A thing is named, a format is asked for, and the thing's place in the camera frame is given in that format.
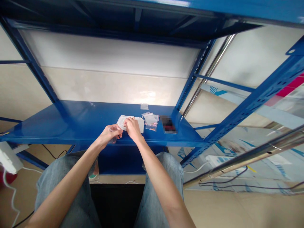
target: blue metal shelf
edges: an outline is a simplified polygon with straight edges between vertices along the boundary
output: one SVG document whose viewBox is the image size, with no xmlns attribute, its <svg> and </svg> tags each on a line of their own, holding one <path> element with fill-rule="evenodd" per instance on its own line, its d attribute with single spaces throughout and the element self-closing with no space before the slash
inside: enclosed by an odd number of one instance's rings
<svg viewBox="0 0 304 228">
<path fill-rule="evenodd" d="M 288 2 L 284 0 L 259 2 L 244 0 L 1 1 L 0 23 L 24 60 L 1 61 L 0 64 L 26 63 L 53 105 L 10 129 L 10 133 L 1 136 L 0 141 L 73 144 L 75 147 L 71 151 L 75 151 L 87 147 L 106 125 L 115 123 L 120 115 L 140 116 L 145 112 L 136 104 L 58 100 L 19 30 L 31 29 L 178 45 L 200 49 L 182 94 L 175 107 L 149 106 L 149 111 L 155 114 L 171 116 L 178 133 L 165 134 L 160 122 L 157 132 L 145 130 L 144 136 L 150 146 L 156 146 L 158 149 L 160 146 L 196 147 L 181 162 L 183 166 L 186 166 L 304 70 L 304 38 L 302 38 L 290 49 L 292 56 L 257 89 L 217 80 L 219 83 L 250 91 L 251 95 L 221 123 L 208 126 L 213 126 L 215 129 L 205 140 L 202 140 L 182 118 L 179 110 L 196 78 L 204 77 L 198 74 L 215 40 L 257 28 L 260 25 L 254 24 L 256 22 L 304 28 L 303 12 L 304 2 L 300 0 Z M 118 148 L 132 145 L 134 145 L 133 141 L 124 133 L 123 138 L 118 140 L 114 147 L 107 148 L 115 150 L 113 154 L 120 157 L 117 153 Z M 33 164 L 42 164 L 29 157 L 27 153 L 23 153 L 22 156 L 30 161 L 33 160 Z M 132 162 L 136 161 L 136 167 L 140 167 L 139 154 L 136 153 L 132 159 Z M 142 172 L 139 168 L 136 171 L 130 170 L 130 173 L 139 171 Z"/>
<path fill-rule="evenodd" d="M 72 152 L 86 150 L 90 145 L 76 145 Z M 154 154 L 166 151 L 166 148 L 151 146 Z M 98 157 L 101 175 L 146 175 L 142 167 L 143 159 L 137 147 L 115 146 L 106 147 Z"/>
<path fill-rule="evenodd" d="M 166 134 L 162 121 L 157 131 L 144 130 L 143 136 L 150 146 L 197 146 L 204 145 L 203 139 L 191 127 L 178 110 L 171 106 L 149 105 L 149 111 L 170 116 L 177 134 Z M 0 141 L 35 144 L 91 144 L 105 126 L 116 123 L 120 115 L 141 117 L 146 110 L 139 104 L 118 104 L 84 101 L 57 101 L 39 113 L 8 130 Z M 117 140 L 117 145 L 135 143 L 126 132 Z"/>
</svg>

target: leg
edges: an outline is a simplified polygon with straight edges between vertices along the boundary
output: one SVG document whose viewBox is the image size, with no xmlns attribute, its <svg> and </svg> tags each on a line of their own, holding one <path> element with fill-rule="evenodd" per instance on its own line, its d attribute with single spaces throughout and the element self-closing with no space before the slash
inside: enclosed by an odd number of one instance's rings
<svg viewBox="0 0 304 228">
<path fill-rule="evenodd" d="M 161 152 L 156 156 L 173 180 L 182 198 L 184 198 L 184 171 L 182 166 L 173 157 L 173 155 L 169 153 Z M 146 175 L 146 185 L 134 227 L 169 227 L 169 223 L 148 174 Z"/>
<path fill-rule="evenodd" d="M 71 170 L 85 150 L 67 154 L 55 160 L 41 175 L 37 182 L 38 194 L 35 203 L 35 210 L 42 204 L 46 197 L 53 191 L 57 184 Z M 95 168 L 91 167 L 88 176 Z M 89 179 L 83 182 L 74 202 L 61 223 L 61 227 L 101 227 L 94 202 L 91 198 Z"/>
</svg>

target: floor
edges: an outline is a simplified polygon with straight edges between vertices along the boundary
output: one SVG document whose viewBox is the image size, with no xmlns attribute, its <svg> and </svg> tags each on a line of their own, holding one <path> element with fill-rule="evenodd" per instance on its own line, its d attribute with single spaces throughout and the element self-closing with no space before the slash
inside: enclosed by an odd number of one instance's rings
<svg viewBox="0 0 304 228">
<path fill-rule="evenodd" d="M 46 145 L 55 157 L 68 145 Z M 41 146 L 31 145 L 28 152 L 50 164 L 54 158 Z M 24 161 L 25 167 L 38 169 Z M 21 169 L 11 184 L 17 188 L 15 206 L 21 210 L 18 221 L 34 209 L 36 182 L 40 174 Z M 101 183 L 144 183 L 144 176 L 100 176 Z M 16 213 L 11 209 L 13 191 L 0 188 L 0 227 L 11 227 Z M 257 193 L 184 191 L 185 204 L 197 227 L 303 227 L 304 195 L 281 196 Z"/>
</svg>

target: forearm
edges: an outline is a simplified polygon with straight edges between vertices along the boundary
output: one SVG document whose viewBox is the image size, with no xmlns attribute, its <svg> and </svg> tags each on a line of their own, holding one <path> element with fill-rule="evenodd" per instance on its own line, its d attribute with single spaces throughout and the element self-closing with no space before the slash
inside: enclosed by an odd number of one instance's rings
<svg viewBox="0 0 304 228">
<path fill-rule="evenodd" d="M 28 227 L 59 227 L 100 151 L 94 142 L 40 205 Z"/>
<path fill-rule="evenodd" d="M 171 227 L 195 227 L 180 192 L 143 137 L 135 142 Z"/>
</svg>

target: hand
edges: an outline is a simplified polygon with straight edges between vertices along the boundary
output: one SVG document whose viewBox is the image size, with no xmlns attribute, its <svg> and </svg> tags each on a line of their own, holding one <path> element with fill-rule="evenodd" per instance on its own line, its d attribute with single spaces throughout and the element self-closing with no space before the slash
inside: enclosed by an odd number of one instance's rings
<svg viewBox="0 0 304 228">
<path fill-rule="evenodd" d="M 111 132 L 109 131 L 109 127 L 116 127 L 118 130 Z M 117 124 L 108 125 L 105 127 L 105 129 L 102 131 L 100 136 L 98 136 L 94 143 L 101 146 L 101 149 L 103 150 L 112 138 L 117 137 L 117 139 L 120 139 L 122 135 L 123 130 Z"/>
<path fill-rule="evenodd" d="M 124 126 L 127 127 L 127 133 L 130 138 L 137 143 L 143 136 L 140 133 L 138 121 L 134 117 L 129 117 L 124 121 Z"/>
</svg>

